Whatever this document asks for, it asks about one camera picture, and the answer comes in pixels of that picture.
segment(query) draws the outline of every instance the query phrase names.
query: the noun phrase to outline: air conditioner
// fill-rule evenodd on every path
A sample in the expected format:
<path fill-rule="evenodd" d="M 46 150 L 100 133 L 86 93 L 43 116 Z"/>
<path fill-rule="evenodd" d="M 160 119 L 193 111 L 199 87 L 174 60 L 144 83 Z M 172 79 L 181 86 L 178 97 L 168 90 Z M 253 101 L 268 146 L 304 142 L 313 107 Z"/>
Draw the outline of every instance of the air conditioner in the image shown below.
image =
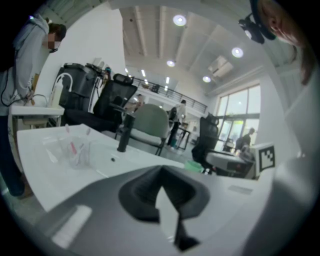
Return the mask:
<path fill-rule="evenodd" d="M 222 78 L 229 73 L 234 66 L 227 61 L 223 56 L 219 56 L 214 62 L 208 67 L 211 71 L 213 78 Z"/>

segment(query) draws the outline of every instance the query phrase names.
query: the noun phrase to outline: green chair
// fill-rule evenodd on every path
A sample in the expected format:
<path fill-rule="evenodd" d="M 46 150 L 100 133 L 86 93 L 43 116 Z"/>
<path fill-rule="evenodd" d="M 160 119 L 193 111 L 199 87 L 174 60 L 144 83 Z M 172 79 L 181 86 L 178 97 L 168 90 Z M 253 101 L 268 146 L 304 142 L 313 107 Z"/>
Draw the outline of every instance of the green chair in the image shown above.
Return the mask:
<path fill-rule="evenodd" d="M 158 148 L 160 156 L 169 133 L 169 118 L 162 108 L 153 104 L 145 104 L 135 113 L 135 121 L 130 138 Z"/>

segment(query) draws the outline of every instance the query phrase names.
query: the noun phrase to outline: window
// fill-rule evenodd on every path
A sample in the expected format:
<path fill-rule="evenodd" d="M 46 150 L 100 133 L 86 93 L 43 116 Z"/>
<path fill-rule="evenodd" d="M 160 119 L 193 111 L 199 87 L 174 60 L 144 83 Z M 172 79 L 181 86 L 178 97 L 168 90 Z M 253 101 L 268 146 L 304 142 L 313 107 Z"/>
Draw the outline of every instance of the window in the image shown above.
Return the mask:
<path fill-rule="evenodd" d="M 242 136 L 248 134 L 250 128 L 254 129 L 254 134 L 251 135 L 251 142 L 250 142 L 251 145 L 254 145 L 256 142 L 258 127 L 259 127 L 259 119 L 247 119 L 245 121 Z"/>
<path fill-rule="evenodd" d="M 250 128 L 255 130 L 251 135 L 250 144 L 255 144 L 259 128 L 260 103 L 259 85 L 220 98 L 216 113 L 219 119 L 219 141 L 216 150 L 222 150 L 228 139 L 233 140 L 235 147 L 237 139 L 248 134 Z"/>
<path fill-rule="evenodd" d="M 218 116 L 224 116 L 227 108 L 228 96 L 222 97 L 219 103 Z"/>
<path fill-rule="evenodd" d="M 248 114 L 260 113 L 261 92 L 260 86 L 249 89 Z"/>
<path fill-rule="evenodd" d="M 229 95 L 226 115 L 245 114 L 247 111 L 248 91 L 242 90 Z"/>

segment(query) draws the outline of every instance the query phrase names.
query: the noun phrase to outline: hood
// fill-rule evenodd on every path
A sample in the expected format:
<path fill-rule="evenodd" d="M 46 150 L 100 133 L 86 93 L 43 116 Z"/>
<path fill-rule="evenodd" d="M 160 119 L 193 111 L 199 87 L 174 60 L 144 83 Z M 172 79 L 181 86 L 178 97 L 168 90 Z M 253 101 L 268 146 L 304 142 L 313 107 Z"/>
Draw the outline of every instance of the hood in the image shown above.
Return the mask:
<path fill-rule="evenodd" d="M 48 35 L 49 25 L 47 21 L 44 18 L 42 18 L 40 14 L 36 14 L 33 16 L 33 19 L 29 19 L 24 25 L 24 27 L 20 30 L 19 34 L 13 41 L 13 47 L 19 49 L 24 40 L 27 38 L 27 36 L 30 34 L 30 32 L 35 26 L 41 28 L 45 35 Z"/>

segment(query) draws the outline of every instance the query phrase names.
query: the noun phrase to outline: floor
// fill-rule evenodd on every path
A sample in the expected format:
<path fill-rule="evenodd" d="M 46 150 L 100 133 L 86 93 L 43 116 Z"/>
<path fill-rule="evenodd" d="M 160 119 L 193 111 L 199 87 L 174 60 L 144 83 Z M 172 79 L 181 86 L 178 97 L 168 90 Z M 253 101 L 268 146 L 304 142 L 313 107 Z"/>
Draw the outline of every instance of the floor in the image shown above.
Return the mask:
<path fill-rule="evenodd" d="M 10 138 L 10 142 L 11 147 L 13 147 L 12 137 Z M 139 143 L 130 140 L 129 144 L 135 148 L 147 151 L 151 154 L 154 154 L 157 150 L 154 147 L 148 148 L 145 144 Z M 191 145 L 189 143 L 185 150 L 176 150 L 165 146 L 161 152 L 161 157 L 185 164 L 187 161 L 192 160 L 191 150 L 193 149 L 193 147 L 194 145 Z M 12 151 L 15 156 L 15 159 L 17 159 L 17 153 L 15 149 L 13 148 Z M 4 200 L 7 202 L 9 209 L 18 217 L 24 219 L 31 225 L 35 225 L 46 213 L 34 195 L 24 199 L 18 199 L 16 197 L 11 196 L 1 175 L 0 189 L 1 194 Z"/>

